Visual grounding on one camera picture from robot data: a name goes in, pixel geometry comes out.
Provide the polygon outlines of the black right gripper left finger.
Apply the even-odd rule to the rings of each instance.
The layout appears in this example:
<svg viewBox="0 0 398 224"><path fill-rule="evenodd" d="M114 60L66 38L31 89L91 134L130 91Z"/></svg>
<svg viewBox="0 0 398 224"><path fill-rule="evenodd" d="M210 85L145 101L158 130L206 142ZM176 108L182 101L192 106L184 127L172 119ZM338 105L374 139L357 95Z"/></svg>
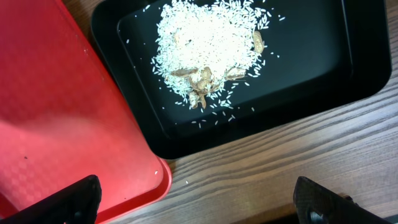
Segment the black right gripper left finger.
<svg viewBox="0 0 398 224"><path fill-rule="evenodd" d="M89 175L21 211L2 198L1 224L94 224L101 196L99 178Z"/></svg>

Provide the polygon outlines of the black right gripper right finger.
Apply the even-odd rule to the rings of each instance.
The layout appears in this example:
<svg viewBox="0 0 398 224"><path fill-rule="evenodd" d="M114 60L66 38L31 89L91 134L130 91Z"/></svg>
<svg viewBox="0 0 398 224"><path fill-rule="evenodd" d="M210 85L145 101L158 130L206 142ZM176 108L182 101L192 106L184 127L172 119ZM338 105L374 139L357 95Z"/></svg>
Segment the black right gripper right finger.
<svg viewBox="0 0 398 224"><path fill-rule="evenodd" d="M299 223L327 224L388 224L389 222L300 176L294 188L293 201Z"/></svg>

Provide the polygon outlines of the rice food scraps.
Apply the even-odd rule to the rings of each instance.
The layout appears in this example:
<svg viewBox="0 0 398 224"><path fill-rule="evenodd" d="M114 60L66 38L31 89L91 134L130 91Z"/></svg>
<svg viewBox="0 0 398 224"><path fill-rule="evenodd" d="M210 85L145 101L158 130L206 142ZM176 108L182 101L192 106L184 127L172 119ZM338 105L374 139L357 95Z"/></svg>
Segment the rice food scraps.
<svg viewBox="0 0 398 224"><path fill-rule="evenodd" d="M271 30L285 22L265 1L156 1L118 29L155 120L174 131L272 108L260 81L281 57Z"/></svg>

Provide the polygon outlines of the black waste tray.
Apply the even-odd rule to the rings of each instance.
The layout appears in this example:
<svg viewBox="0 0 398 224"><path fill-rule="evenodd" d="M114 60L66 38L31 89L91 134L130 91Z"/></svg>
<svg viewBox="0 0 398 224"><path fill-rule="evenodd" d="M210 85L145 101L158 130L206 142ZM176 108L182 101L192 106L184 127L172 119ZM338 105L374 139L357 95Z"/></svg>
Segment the black waste tray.
<svg viewBox="0 0 398 224"><path fill-rule="evenodd" d="M382 89L392 72L384 1L269 1L258 77L233 88L229 108L178 105L152 71L163 1L103 1L93 38L152 152L163 159L204 151Z"/></svg>

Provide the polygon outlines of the red plastic tray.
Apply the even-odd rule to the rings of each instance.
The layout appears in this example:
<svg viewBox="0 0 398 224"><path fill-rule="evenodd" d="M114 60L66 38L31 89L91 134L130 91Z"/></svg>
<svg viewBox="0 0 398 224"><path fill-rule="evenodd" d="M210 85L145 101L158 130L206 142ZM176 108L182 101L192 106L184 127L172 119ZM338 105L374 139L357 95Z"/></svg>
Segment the red plastic tray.
<svg viewBox="0 0 398 224"><path fill-rule="evenodd" d="M107 223L163 199L168 164L63 2L1 1L1 216L89 176Z"/></svg>

